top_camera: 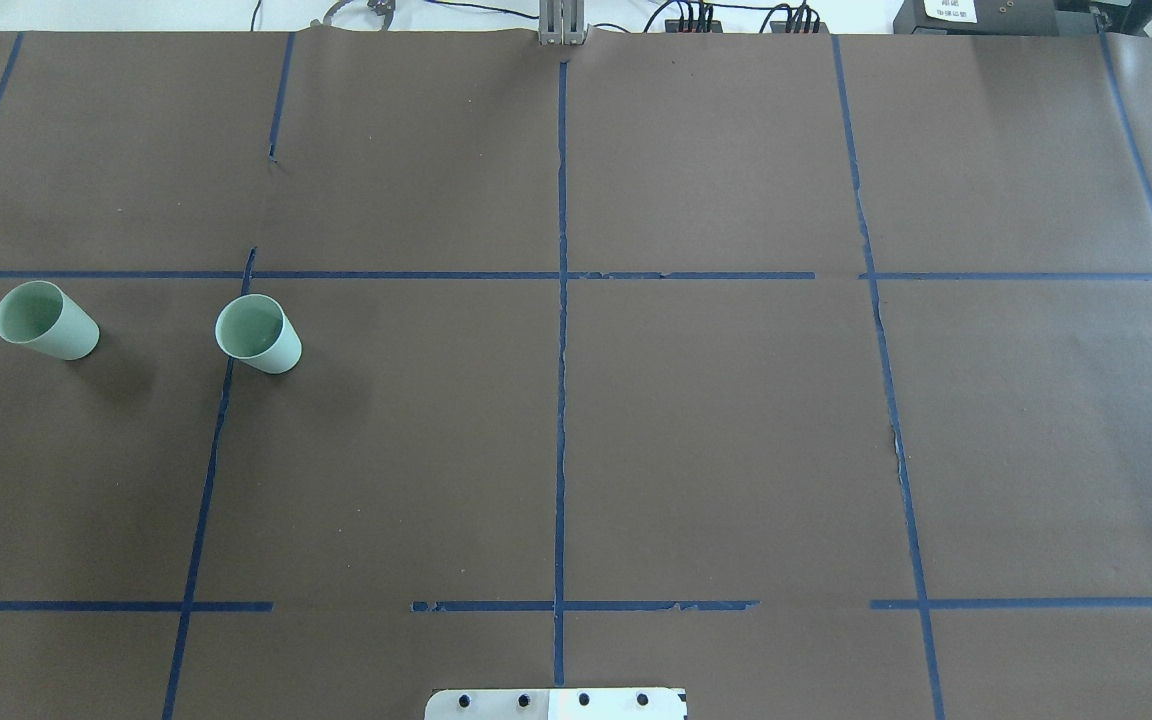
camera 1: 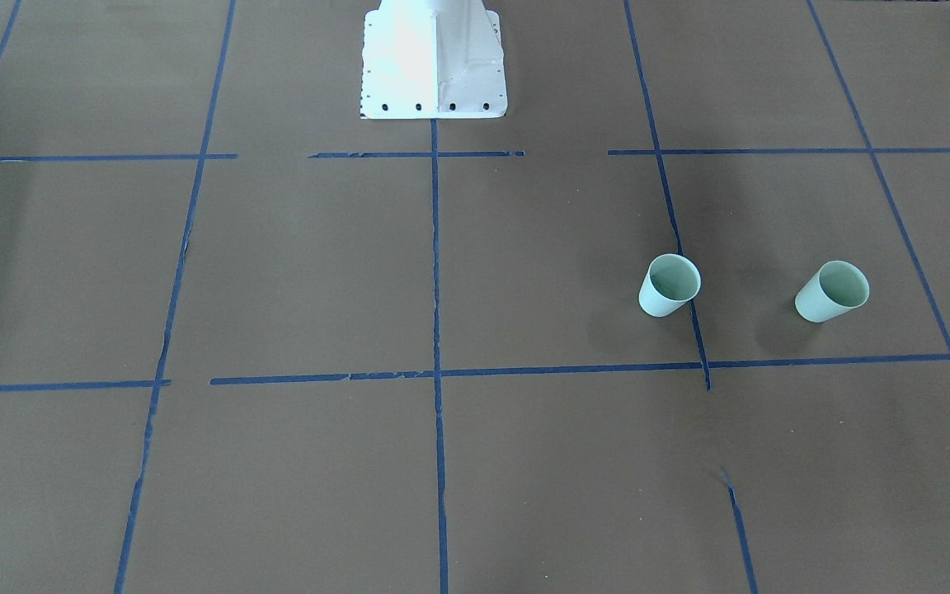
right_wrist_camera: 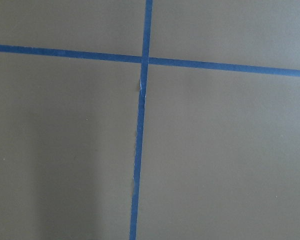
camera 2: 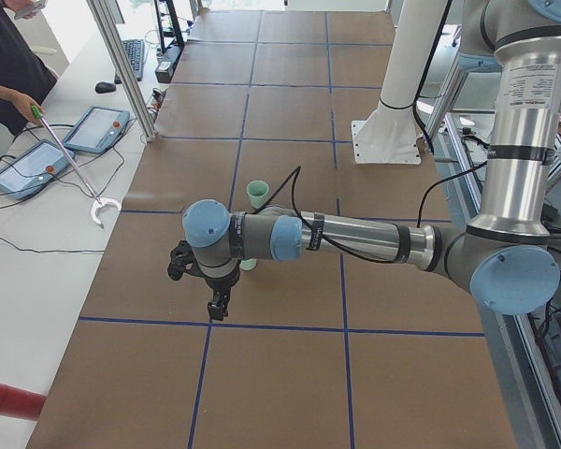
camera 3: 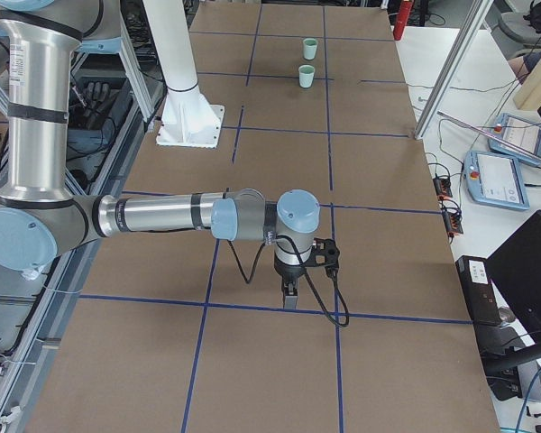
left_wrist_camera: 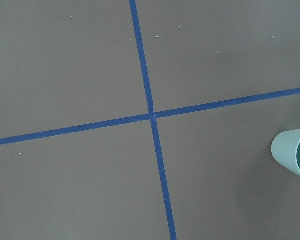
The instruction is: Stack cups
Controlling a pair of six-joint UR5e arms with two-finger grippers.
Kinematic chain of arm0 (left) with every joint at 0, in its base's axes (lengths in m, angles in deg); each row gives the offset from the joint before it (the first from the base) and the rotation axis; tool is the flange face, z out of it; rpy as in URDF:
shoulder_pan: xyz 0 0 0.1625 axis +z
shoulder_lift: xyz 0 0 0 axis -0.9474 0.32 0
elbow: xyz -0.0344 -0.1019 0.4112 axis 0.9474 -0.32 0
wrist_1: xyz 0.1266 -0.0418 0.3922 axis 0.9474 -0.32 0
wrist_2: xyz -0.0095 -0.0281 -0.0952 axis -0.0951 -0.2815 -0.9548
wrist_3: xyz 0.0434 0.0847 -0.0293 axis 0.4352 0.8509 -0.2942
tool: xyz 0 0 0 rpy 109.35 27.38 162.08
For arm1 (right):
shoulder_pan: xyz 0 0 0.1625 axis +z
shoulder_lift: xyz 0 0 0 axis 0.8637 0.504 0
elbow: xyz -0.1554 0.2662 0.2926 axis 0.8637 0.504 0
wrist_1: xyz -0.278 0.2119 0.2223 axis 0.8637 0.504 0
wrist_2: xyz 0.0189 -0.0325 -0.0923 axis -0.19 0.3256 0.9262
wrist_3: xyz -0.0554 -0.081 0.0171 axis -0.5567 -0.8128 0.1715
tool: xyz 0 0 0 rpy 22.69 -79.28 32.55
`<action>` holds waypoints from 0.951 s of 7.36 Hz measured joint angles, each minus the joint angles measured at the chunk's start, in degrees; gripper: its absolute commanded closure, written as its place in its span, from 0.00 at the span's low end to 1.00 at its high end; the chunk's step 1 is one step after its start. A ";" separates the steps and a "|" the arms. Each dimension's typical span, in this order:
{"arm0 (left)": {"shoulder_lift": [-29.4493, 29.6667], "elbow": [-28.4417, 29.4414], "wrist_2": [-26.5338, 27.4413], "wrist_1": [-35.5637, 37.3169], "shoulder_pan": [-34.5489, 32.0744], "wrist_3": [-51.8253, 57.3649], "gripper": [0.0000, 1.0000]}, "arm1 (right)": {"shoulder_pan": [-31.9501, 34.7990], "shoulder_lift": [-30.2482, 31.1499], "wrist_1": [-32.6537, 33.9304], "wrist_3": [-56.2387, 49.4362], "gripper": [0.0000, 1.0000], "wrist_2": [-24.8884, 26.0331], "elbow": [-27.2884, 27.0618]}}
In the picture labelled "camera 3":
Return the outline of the silver UR robot arm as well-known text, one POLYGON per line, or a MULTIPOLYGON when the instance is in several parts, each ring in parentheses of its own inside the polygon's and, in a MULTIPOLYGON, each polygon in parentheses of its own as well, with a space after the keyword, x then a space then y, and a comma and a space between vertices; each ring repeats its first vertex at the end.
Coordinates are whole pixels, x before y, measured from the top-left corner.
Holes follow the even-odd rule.
POLYGON ((208 230, 272 244, 283 305, 314 252, 319 204, 294 189, 269 202, 254 189, 158 198, 70 193, 65 186, 70 62, 84 42, 121 37, 116 1, 2 1, 10 41, 8 179, 0 188, 0 265, 26 271, 119 233, 208 230))

